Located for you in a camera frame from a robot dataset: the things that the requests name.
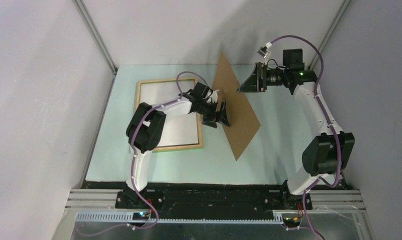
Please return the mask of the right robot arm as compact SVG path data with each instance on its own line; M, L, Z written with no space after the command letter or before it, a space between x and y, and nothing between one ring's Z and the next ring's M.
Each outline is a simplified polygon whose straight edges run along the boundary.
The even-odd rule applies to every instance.
M305 69L302 49L283 51L283 65L268 66L270 52L259 51L264 62L256 62L249 77L237 88L238 93L264 93L268 87L284 86L300 104L306 117L312 140L301 155L302 168L282 184L280 204L293 209L300 196L307 194L317 183L334 188L348 164L355 137L337 123L328 108L319 84L319 77Z

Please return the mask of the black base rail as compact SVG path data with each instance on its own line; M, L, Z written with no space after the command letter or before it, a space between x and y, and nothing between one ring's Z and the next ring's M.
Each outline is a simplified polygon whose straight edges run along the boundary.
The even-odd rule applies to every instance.
M287 186L277 184L147 184L130 198L126 186L116 196L115 208L147 210L154 220L260 221L272 220L278 210L312 210L310 195L290 194Z

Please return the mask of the brown backing board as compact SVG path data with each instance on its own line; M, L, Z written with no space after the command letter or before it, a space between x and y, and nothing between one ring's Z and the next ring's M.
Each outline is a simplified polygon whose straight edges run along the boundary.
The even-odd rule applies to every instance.
M238 93L240 83L222 51L212 89L219 91L219 99L226 102L226 114L230 126L223 130L228 140L234 159L237 161L248 147L261 127L252 105L244 93Z

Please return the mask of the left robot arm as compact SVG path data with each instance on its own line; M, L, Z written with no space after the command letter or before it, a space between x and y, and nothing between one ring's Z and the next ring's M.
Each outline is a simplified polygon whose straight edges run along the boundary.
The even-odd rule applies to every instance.
M162 138L164 126L177 117L197 113L202 125L217 128L218 124L230 127L227 103L219 90L213 90L198 82L188 91L180 91L176 98L158 104L141 102L126 129L132 160L126 181L131 192L127 201L134 208L142 208L147 202L143 192L148 184L148 166L151 153Z

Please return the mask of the aluminium frame rails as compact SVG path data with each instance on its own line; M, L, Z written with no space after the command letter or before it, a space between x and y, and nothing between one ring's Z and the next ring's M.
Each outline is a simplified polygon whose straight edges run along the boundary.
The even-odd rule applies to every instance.
M55 240L374 240L357 190L313 190L291 205L266 186L71 190Z

